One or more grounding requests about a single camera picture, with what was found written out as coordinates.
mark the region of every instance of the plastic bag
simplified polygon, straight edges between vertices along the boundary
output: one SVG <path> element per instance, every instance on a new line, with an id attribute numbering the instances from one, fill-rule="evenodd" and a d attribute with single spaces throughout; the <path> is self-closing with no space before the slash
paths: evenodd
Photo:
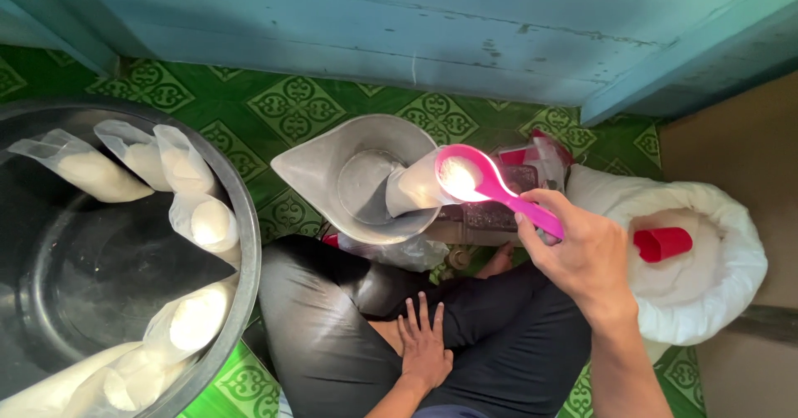
<path id="1" fill-rule="evenodd" d="M 418 209 L 437 208 L 462 203 L 447 194 L 435 177 L 435 158 L 441 152 L 436 148 L 410 167 L 397 164 L 388 175 L 385 188 L 385 205 L 391 217 Z"/>
<path id="2" fill-rule="evenodd" d="M 115 119 L 94 126 L 94 134 L 125 165 L 155 190 L 172 192 L 160 162 L 160 150 L 154 136 L 133 125 Z"/>
<path id="3" fill-rule="evenodd" d="M 574 158 L 553 137 L 533 129 L 524 153 L 524 165 L 538 170 L 538 187 L 565 193 L 565 179 Z"/>
<path id="4" fill-rule="evenodd" d="M 41 141 L 20 139 L 8 151 L 36 159 L 101 202 L 131 202 L 154 192 L 97 149 L 59 128 Z"/>
<path id="5" fill-rule="evenodd" d="M 238 284 L 236 273 L 166 303 L 147 325 L 144 348 L 165 364 L 203 349 L 222 330 Z"/>
<path id="6" fill-rule="evenodd" d="M 431 270 L 443 263 L 448 247 L 443 242 L 428 241 L 424 234 L 391 245 L 371 245 L 338 234 L 338 248 L 362 258 L 412 272 Z"/>
<path id="7" fill-rule="evenodd" d="M 235 214 L 208 194 L 177 193 L 169 208 L 169 222 L 178 234 L 199 248 L 214 253 L 237 270 L 241 244 Z"/>
<path id="8" fill-rule="evenodd" d="M 0 401 L 0 418 L 59 418 L 80 384 L 98 369 L 140 346 L 141 342 L 119 344 L 31 385 Z"/>
<path id="9" fill-rule="evenodd" d="M 197 359 L 164 364 L 158 354 L 142 345 L 78 386 L 62 418 L 133 418 L 157 401 Z"/>
<path id="10" fill-rule="evenodd" d="M 630 231 L 636 220 L 637 226 L 694 229 L 692 254 L 683 259 L 648 264 L 630 248 L 630 287 L 652 362 L 671 344 L 701 343 L 733 321 L 753 301 L 767 272 L 768 260 L 748 210 L 709 184 L 662 183 L 574 165 L 566 196 L 574 205 Z M 665 212 L 670 217 L 658 215 Z M 687 292 L 698 283 L 706 288 Z"/>
<path id="11" fill-rule="evenodd" d="M 211 168 L 183 132 L 168 125 L 155 125 L 153 132 L 158 140 L 164 176 L 172 190 L 216 195 Z"/>

